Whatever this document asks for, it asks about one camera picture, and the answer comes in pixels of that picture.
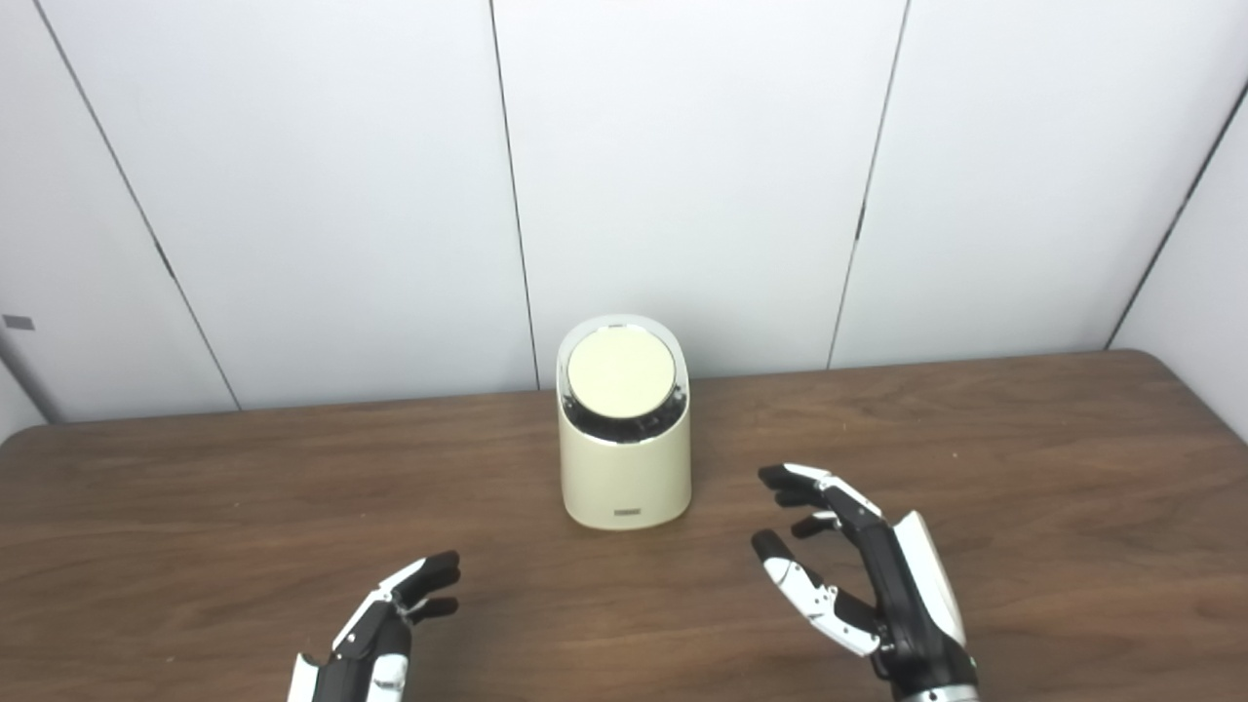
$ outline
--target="black fingertip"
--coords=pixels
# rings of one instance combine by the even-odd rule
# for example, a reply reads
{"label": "black fingertip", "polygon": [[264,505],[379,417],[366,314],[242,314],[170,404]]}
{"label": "black fingertip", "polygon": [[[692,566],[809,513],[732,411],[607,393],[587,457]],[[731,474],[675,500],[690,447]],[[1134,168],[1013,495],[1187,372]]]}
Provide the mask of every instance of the black fingertip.
{"label": "black fingertip", "polygon": [[776,505],[780,505],[781,507],[812,506],[809,495],[806,495],[805,492],[796,492],[792,490],[781,490],[780,492],[776,492],[775,500]]}
{"label": "black fingertip", "polygon": [[770,487],[771,490],[779,490],[782,487],[782,482],[791,476],[789,468],[784,467],[784,463],[778,463],[775,466],[764,466],[759,468],[759,480],[763,485]]}
{"label": "black fingertip", "polygon": [[765,528],[755,533],[750,538],[750,546],[754,547],[754,552],[759,556],[759,561],[766,561],[768,558],[787,558],[794,560],[792,551],[785,546],[781,541],[780,535]]}
{"label": "black fingertip", "polygon": [[459,552],[458,551],[443,551],[442,553],[434,553],[424,560],[424,567],[422,571],[439,571],[443,568],[458,568],[459,567]]}
{"label": "black fingertip", "polygon": [[827,525],[819,517],[811,515],[789,527],[789,532],[792,533],[795,538],[810,538],[825,528],[827,528]]}
{"label": "black fingertip", "polygon": [[419,602],[434,590],[459,582],[459,553],[443,551],[424,560],[424,565],[412,577],[394,588],[399,602]]}

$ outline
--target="beige circular top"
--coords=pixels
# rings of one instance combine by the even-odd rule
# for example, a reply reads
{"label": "beige circular top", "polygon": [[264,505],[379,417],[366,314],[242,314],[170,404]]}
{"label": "beige circular top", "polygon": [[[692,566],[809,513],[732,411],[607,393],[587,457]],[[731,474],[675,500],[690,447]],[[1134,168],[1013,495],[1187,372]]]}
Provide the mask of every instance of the beige circular top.
{"label": "beige circular top", "polygon": [[676,382],[676,362],[659,337],[634,326],[603,327],[568,360],[568,383],[582,405],[604,417],[639,417]]}

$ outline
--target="cream cylindrical device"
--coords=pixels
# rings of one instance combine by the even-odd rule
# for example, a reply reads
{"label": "cream cylindrical device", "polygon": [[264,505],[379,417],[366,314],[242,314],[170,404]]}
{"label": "cream cylindrical device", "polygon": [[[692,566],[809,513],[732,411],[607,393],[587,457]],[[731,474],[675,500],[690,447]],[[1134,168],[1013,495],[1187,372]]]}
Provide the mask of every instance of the cream cylindrical device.
{"label": "cream cylindrical device", "polygon": [[689,371],[675,336],[636,315],[578,325],[555,375],[563,503],[582,525],[644,528],[691,496]]}

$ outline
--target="small black square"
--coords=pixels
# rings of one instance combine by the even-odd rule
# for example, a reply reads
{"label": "small black square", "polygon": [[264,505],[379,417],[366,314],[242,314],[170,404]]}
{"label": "small black square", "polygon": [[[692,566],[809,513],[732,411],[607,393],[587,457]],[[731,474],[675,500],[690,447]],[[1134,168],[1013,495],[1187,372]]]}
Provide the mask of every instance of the small black square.
{"label": "small black square", "polygon": [[22,331],[35,331],[35,320],[30,317],[22,317],[19,315],[0,315],[4,317],[4,326],[9,329],[20,329]]}

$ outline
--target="chrome ring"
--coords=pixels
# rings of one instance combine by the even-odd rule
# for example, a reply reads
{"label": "chrome ring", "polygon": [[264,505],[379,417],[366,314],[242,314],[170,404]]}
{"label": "chrome ring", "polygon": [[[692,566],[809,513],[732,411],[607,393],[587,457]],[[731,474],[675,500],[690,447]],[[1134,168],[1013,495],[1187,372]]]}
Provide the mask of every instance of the chrome ring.
{"label": "chrome ring", "polygon": [[[617,418],[594,412],[577,398],[568,378],[568,363],[577,345],[598,330],[617,326],[640,329],[655,336],[668,347],[675,366],[675,377],[668,396],[655,408],[636,417]],[[640,315],[605,315],[577,325],[559,345],[555,392],[559,396],[560,411],[582,433],[608,443],[643,443],[663,436],[689,412],[689,370],[685,367],[680,344],[668,327]]]}

